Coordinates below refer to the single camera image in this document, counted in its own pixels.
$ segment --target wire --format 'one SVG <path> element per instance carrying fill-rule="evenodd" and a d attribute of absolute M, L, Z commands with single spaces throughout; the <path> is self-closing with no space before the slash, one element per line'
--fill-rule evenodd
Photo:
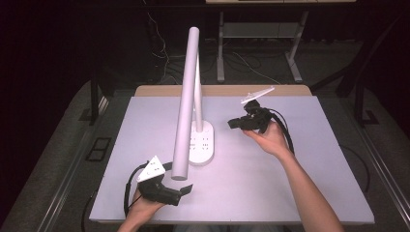
<path fill-rule="evenodd" d="M 177 59 L 179 59 L 179 58 L 185 58 L 187 55 L 172 55 L 172 56 L 169 56 L 169 58 L 177 58 Z"/>
<path fill-rule="evenodd" d="M 150 14 L 149 12 L 147 12 L 147 15 L 148 15 L 148 17 L 150 18 L 150 20 L 151 20 L 152 22 L 154 22 L 154 24 L 155 24 L 155 28 L 156 28 L 156 31 L 157 31 L 157 35 L 160 37 L 160 40 L 162 41 L 162 50 L 161 50 L 160 52 L 163 52 L 164 56 L 161 57 L 161 56 L 159 56 L 158 54 L 155 54 L 154 52 L 152 52 L 152 54 L 153 54 L 154 56 L 159 57 L 159 58 L 166 58 L 165 64 L 163 65 L 163 75 L 162 75 L 162 77 L 161 77 L 161 79 L 160 79 L 160 81 L 162 81 L 162 80 L 165 78 L 165 76 L 166 76 L 166 67 L 167 67 L 168 62 L 169 62 L 169 56 L 168 56 L 168 53 L 166 53 L 166 43 L 165 43 L 165 40 L 163 39 L 163 37 L 162 37 L 161 34 L 160 34 L 160 31 L 159 31 L 159 29 L 158 29 L 158 24 L 157 24 L 157 22 L 151 17 L 151 14 Z"/>
<path fill-rule="evenodd" d="M 139 200 L 139 198 L 141 198 L 141 196 L 142 195 L 139 195 L 138 197 L 136 197 L 136 199 L 131 203 L 131 205 L 129 206 L 129 209 L 130 209 L 130 207 L 133 205 L 133 204 L 135 204 L 135 202 L 137 201 L 137 200 Z"/>
<path fill-rule="evenodd" d="M 177 70 L 177 69 L 172 68 L 172 67 L 170 67 L 170 66 L 168 66 L 168 69 L 171 70 L 171 71 L 174 71 L 174 72 L 176 72 L 177 74 L 180 74 L 180 75 L 183 75 L 183 74 L 184 74 L 184 71 Z"/>
<path fill-rule="evenodd" d="M 136 169 L 132 172 L 129 181 L 126 184 L 126 190 L 124 192 L 124 213 L 127 216 L 128 212 L 129 212 L 129 199 L 130 199 L 130 191 L 131 191 L 131 182 L 132 182 L 132 178 L 135 175 L 135 173 L 137 171 L 139 171 L 139 169 L 142 169 L 144 167 L 146 167 L 148 165 L 149 161 L 147 161 L 144 164 L 139 165 L 138 167 L 136 167 Z"/>
<path fill-rule="evenodd" d="M 366 171 L 366 186 L 365 186 L 365 189 L 363 190 L 363 192 L 364 192 L 364 193 L 368 193 L 368 189 L 369 189 L 369 187 L 370 187 L 370 171 L 368 170 L 368 166 L 367 166 L 365 160 L 364 160 L 358 153 L 356 153 L 353 149 L 351 149 L 351 148 L 349 148 L 349 147 L 346 147 L 346 146 L 344 146 L 344 145 L 341 145 L 341 144 L 339 144 L 338 146 L 341 147 L 341 148 L 343 148 L 343 149 L 345 149 L 345 150 L 348 150 L 349 152 L 351 152 L 352 154 L 354 154 L 354 155 L 359 159 L 359 161 L 363 164 L 363 166 L 365 167 L 365 171 Z"/>
<path fill-rule="evenodd" d="M 161 82 L 159 82 L 158 84 L 162 84 L 162 83 L 164 83 L 166 80 L 168 80 L 168 79 L 173 79 L 174 80 L 174 82 L 175 82 L 175 84 L 177 84 L 177 85 L 181 85 L 182 83 L 178 83 L 178 80 L 177 80 L 177 78 L 175 78 L 174 76 L 172 76 L 172 75 L 170 75 L 168 78 L 166 78 L 166 79 L 163 79 Z"/>
<path fill-rule="evenodd" d="M 284 123 L 284 125 L 285 125 L 286 129 L 289 131 L 289 128 L 287 127 L 286 120 L 284 119 L 283 115 L 281 115 L 281 114 L 280 114 L 277 110 L 270 109 L 270 108 L 268 108 L 268 109 L 269 109 L 269 110 L 271 110 L 271 111 L 274 111 L 275 113 L 277 113 L 277 114 L 280 116 L 280 118 L 282 118 L 282 119 L 283 119 L 283 123 Z"/>
<path fill-rule="evenodd" d="M 248 54 L 252 54 L 252 53 L 254 53 L 254 52 L 258 52 L 258 51 L 264 51 L 264 50 L 261 50 L 260 48 L 262 48 L 262 47 L 265 47 L 264 46 L 264 44 L 266 44 L 266 43 L 270 43 L 271 41 L 269 41 L 269 40 L 264 40 L 264 41 L 257 41 L 257 44 L 256 44 L 256 48 L 254 48 L 253 50 L 250 50 L 250 51 L 248 51 L 247 53 L 245 53 L 245 55 L 244 54 L 242 54 L 242 57 L 245 57 L 245 56 L 247 56 Z M 284 54 L 284 51 L 283 52 L 276 52 L 276 53 L 274 53 L 274 54 L 270 54 L 270 55 L 260 55 L 260 54 L 258 54 L 258 55 L 256 55 L 256 56 L 254 56 L 254 58 L 255 59 L 265 59 L 265 58 L 274 58 L 274 59 L 276 59 L 276 58 L 279 58 L 279 57 L 282 57 Z M 238 70 L 238 69 L 235 69 L 234 67 L 232 67 L 232 65 L 231 64 L 229 64 L 229 59 L 228 59 L 228 57 L 224 57 L 225 58 L 225 64 L 227 65 L 227 66 L 229 66 L 232 70 L 235 70 L 235 71 L 237 71 L 237 72 L 241 72 L 241 73 L 245 73 L 244 71 L 240 71 L 240 70 Z M 290 69 L 292 69 L 292 67 L 294 67 L 296 65 L 296 62 L 294 61 L 294 62 L 292 62 L 291 64 L 287 64 L 286 66 L 288 66 Z M 262 74 L 261 76 L 263 76 L 263 77 L 266 77 L 266 78 L 269 78 L 269 79 L 273 79 L 274 81 L 278 81 L 277 80 L 277 78 L 280 78 L 281 76 L 284 76 L 284 72 L 282 72 L 282 73 L 277 73 L 275 76 L 267 76 L 267 75 L 265 75 L 265 74 Z"/>
<path fill-rule="evenodd" d="M 87 202 L 85 203 L 84 209 L 82 210 L 82 215 L 81 215 L 81 231 L 85 232 L 85 214 L 87 212 L 88 205 L 90 204 L 91 200 L 94 198 L 96 193 L 99 191 L 99 189 L 95 189 L 93 191 L 93 194 L 90 195 L 88 198 Z"/>
<path fill-rule="evenodd" d="M 242 56 L 240 56 L 238 53 L 236 53 L 236 52 L 232 52 L 234 55 L 236 55 L 236 56 L 238 56 L 247 66 L 248 66 L 248 68 L 251 70 L 251 71 L 253 71 L 254 73 L 256 73 L 256 74 L 258 74 L 258 75 L 260 75 L 260 76 L 263 76 L 263 77 L 266 77 L 266 78 L 268 78 L 268 79 L 270 79 L 270 80 L 273 80 L 275 83 L 277 83 L 277 84 L 280 84 L 280 82 L 278 82 L 277 80 L 275 80 L 275 79 L 273 79 L 273 78 L 271 78 L 271 77 L 269 77 L 269 76 L 267 76 L 267 75 L 264 75 L 264 74 L 262 74 L 262 73 L 260 73 L 260 72 L 258 72 L 258 71 L 256 71 L 256 70 L 254 70 L 253 69 L 253 67 L 251 67 L 249 64 L 248 64 L 248 62 L 242 57 Z"/>
<path fill-rule="evenodd" d="M 255 56 L 249 56 L 249 55 L 247 55 L 246 57 L 253 58 L 253 59 L 257 62 L 257 65 L 252 66 L 249 61 L 247 61 L 247 62 L 244 63 L 244 59 L 242 59 L 241 62 L 237 62 L 237 61 L 234 61 L 234 60 L 231 60 L 231 61 L 232 61 L 233 63 L 235 63 L 235 64 L 238 64 L 238 65 L 243 66 L 243 67 L 246 67 L 246 68 L 248 68 L 249 66 L 250 66 L 251 68 L 253 68 L 253 69 L 259 69 L 259 68 L 262 67 L 262 63 L 261 63 L 260 60 L 259 60 L 258 58 L 256 58 Z"/>
<path fill-rule="evenodd" d="M 289 150 L 293 153 L 293 155 L 295 156 L 295 149 L 293 147 L 293 142 L 292 142 L 292 138 L 290 137 L 290 133 L 289 130 L 287 129 L 287 126 L 285 126 L 283 124 L 283 122 L 281 121 L 281 119 L 274 113 L 271 113 L 272 117 L 275 119 L 275 121 L 278 123 L 278 125 L 280 126 L 280 128 L 282 129 L 283 135 L 286 138 L 287 141 L 287 145 L 289 146 Z"/>

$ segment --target hand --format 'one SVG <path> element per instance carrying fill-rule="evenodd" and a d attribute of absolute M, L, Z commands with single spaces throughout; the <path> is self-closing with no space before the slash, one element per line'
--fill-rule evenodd
<path fill-rule="evenodd" d="M 253 130 L 243 130 L 243 132 L 255 140 L 265 152 L 274 155 L 279 160 L 283 160 L 289 155 L 292 155 L 280 126 L 275 122 L 271 121 L 264 133 L 257 133 Z"/>
<path fill-rule="evenodd" d="M 135 203 L 130 206 L 126 220 L 118 230 L 119 232 L 136 231 L 141 225 L 150 220 L 157 210 L 165 205 L 160 202 L 144 199 L 138 189 L 133 195 L 132 202 L 134 201 Z"/>

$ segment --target lamp base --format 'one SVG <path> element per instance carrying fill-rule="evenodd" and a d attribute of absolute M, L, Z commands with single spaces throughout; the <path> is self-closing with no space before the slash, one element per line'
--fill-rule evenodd
<path fill-rule="evenodd" d="M 207 121 L 202 122 L 202 132 L 196 132 L 194 121 L 190 130 L 190 164 L 195 166 L 204 166 L 214 157 L 214 127 Z"/>

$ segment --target table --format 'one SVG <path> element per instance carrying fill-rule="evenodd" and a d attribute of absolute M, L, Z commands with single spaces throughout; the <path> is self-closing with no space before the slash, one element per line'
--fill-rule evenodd
<path fill-rule="evenodd" d="M 206 166 L 190 166 L 185 182 L 170 179 L 172 189 L 193 184 L 178 207 L 162 207 L 155 224 L 300 223 L 280 163 L 265 154 L 227 121 L 245 115 L 240 100 L 268 86 L 202 86 L 204 120 L 215 129 L 215 156 Z M 99 222 L 124 220 L 125 184 L 141 163 L 158 156 L 172 160 L 181 86 L 141 86 L 132 98 L 90 215 Z M 286 119 L 296 156 L 333 206 L 342 223 L 374 223 L 374 216 L 337 145 L 317 98 L 303 85 L 280 85 L 258 99 Z"/>

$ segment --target desk lamp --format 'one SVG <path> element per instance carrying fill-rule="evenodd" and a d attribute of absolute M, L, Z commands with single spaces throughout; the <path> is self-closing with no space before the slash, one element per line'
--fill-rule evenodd
<path fill-rule="evenodd" d="M 206 165 L 214 156 L 214 128 L 209 122 L 202 120 L 198 42 L 199 30 L 191 27 L 172 164 L 171 178 L 176 181 L 187 180 L 189 163 Z"/>

